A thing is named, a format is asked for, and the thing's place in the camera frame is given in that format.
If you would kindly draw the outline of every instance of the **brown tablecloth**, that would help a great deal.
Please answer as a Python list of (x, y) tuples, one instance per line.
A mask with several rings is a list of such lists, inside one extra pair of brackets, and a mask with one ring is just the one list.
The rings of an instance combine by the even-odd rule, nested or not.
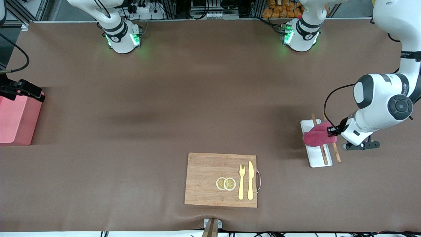
[[(309, 167), (299, 122), (400, 56), (368, 20), (322, 30), (296, 53), (259, 21), (153, 22), (120, 55), (95, 24), (30, 24), (18, 44), (31, 63), (10, 78), (47, 99), (33, 145), (1, 148), (0, 230), (197, 229), (216, 217), (231, 231), (421, 231), (419, 110), (376, 132), (379, 149)], [(15, 49), (9, 68), (23, 63)], [(356, 109), (348, 88), (327, 113), (338, 123)], [(258, 208), (185, 205), (188, 152), (257, 155)]]

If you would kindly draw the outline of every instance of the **wooden cutting board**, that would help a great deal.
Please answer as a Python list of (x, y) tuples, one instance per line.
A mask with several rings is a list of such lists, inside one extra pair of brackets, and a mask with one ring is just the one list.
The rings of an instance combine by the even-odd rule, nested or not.
[[(253, 199), (248, 200), (248, 162), (253, 164), (255, 175), (252, 180)], [(245, 166), (244, 199), (238, 199), (240, 187), (240, 164)], [(256, 156), (189, 153), (187, 163), (185, 204), (220, 207), (257, 207)], [(216, 180), (231, 177), (236, 182), (232, 191), (219, 190)]]

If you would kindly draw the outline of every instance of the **cutting board handle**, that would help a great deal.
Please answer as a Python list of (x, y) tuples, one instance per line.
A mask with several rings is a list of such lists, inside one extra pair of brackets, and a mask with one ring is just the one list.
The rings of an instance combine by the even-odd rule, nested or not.
[(260, 172), (259, 172), (258, 169), (256, 169), (256, 174), (259, 175), (259, 186), (258, 186), (257, 191), (256, 191), (256, 193), (258, 194), (260, 188), (262, 187), (262, 176), (260, 175)]

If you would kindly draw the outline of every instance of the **red cloth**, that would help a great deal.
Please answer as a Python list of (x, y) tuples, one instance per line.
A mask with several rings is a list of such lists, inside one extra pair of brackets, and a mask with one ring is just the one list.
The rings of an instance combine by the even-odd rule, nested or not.
[(328, 136), (328, 127), (331, 126), (332, 125), (329, 123), (329, 121), (324, 121), (323, 123), (314, 126), (309, 132), (304, 133), (304, 143), (313, 147), (328, 143), (335, 143), (338, 138), (336, 136)]

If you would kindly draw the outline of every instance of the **fork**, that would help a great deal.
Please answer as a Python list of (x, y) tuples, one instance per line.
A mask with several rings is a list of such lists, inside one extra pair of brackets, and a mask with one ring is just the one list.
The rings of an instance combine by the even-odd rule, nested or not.
[(240, 165), (240, 189), (238, 190), (238, 199), (243, 200), (244, 198), (244, 182), (243, 177), (245, 175), (245, 166)]

